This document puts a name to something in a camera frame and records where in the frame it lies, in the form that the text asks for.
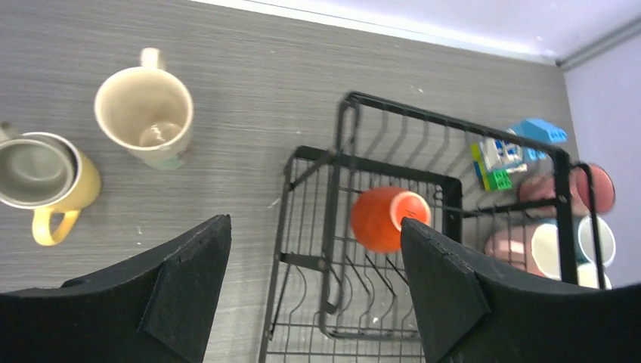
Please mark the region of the grey mug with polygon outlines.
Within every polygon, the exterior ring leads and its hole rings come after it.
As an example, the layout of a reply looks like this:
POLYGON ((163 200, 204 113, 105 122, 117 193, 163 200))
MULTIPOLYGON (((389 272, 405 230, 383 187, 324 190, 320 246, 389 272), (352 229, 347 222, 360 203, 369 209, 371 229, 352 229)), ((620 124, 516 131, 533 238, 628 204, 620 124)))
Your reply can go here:
POLYGON ((76 157, 62 141, 20 134, 1 123, 1 201, 32 208, 61 198, 76 178, 76 157))

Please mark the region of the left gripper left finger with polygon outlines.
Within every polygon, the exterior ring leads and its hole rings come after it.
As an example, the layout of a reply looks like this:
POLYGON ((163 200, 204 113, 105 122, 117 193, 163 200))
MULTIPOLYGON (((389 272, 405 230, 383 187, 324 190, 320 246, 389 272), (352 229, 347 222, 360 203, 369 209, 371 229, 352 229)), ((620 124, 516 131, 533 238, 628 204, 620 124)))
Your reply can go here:
POLYGON ((1 295, 3 362, 201 362, 231 250, 214 216, 115 265, 1 295))

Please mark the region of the blue mug front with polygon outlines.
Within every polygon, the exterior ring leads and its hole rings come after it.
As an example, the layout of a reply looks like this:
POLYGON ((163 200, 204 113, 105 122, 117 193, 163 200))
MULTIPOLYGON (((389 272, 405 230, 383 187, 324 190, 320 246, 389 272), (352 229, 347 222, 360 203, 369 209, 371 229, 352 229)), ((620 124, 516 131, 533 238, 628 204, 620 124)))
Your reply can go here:
POLYGON ((578 263, 596 264, 594 237, 599 239, 601 262, 609 267, 615 260, 616 240, 606 221, 600 216, 596 217, 596 229, 593 228, 593 221, 590 216, 576 218, 574 220, 574 245, 576 260, 578 263))

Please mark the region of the orange mug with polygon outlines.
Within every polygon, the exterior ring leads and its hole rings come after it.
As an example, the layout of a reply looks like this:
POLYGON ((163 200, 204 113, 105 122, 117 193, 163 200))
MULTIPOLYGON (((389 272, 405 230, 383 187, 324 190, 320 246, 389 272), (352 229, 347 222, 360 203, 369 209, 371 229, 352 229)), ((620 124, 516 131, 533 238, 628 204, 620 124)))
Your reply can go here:
POLYGON ((395 253, 401 249, 401 222, 404 218, 428 224, 432 212, 419 194, 393 186, 363 192, 350 213, 356 241, 375 253, 395 253))

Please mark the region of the cream floral tall mug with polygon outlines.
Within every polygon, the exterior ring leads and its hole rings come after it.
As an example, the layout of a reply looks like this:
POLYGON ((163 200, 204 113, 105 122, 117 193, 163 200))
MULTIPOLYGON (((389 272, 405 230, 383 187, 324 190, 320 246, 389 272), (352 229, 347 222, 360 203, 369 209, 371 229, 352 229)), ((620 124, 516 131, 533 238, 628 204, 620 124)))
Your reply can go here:
POLYGON ((187 86, 166 69, 158 48, 141 50, 139 65, 108 77, 94 97, 104 134, 158 170, 184 165, 190 150, 194 102, 187 86))

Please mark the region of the light blue mug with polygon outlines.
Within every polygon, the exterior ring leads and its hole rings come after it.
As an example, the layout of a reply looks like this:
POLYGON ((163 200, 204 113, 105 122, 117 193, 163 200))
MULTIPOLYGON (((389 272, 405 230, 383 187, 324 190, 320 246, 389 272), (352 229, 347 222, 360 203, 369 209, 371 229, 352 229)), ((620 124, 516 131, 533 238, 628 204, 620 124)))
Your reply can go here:
POLYGON ((578 283, 582 287, 599 289, 597 268, 593 263, 584 263, 577 268, 578 283))

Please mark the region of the yellow mug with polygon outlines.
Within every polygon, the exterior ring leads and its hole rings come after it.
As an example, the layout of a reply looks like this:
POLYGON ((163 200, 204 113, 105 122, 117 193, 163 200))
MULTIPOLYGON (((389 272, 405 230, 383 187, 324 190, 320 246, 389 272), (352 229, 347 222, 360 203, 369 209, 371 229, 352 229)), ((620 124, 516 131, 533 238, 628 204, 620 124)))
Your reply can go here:
POLYGON ((76 176, 70 189, 54 202, 33 210, 32 234, 42 246, 54 246, 64 240, 81 211, 95 202, 101 192, 101 177, 93 162, 78 149, 71 150, 76 159, 76 176), (51 231, 51 217, 55 213, 63 214, 63 218, 51 231))

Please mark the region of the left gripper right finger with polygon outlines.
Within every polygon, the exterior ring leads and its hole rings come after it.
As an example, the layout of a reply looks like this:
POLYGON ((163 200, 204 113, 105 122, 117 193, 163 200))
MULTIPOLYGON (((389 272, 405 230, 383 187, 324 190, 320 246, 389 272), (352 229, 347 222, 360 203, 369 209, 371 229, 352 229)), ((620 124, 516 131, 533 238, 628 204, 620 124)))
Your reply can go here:
POLYGON ((401 252, 427 362, 638 362, 640 287, 529 274, 404 219, 401 252))

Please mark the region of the pink faceted mug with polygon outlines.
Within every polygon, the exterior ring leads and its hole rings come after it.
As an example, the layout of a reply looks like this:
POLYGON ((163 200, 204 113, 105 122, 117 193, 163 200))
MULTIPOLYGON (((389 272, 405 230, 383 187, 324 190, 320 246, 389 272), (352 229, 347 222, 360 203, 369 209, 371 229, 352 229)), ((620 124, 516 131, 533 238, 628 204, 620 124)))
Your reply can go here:
POLYGON ((538 223, 504 229, 488 239, 484 252, 533 275, 561 278, 556 224, 538 223))

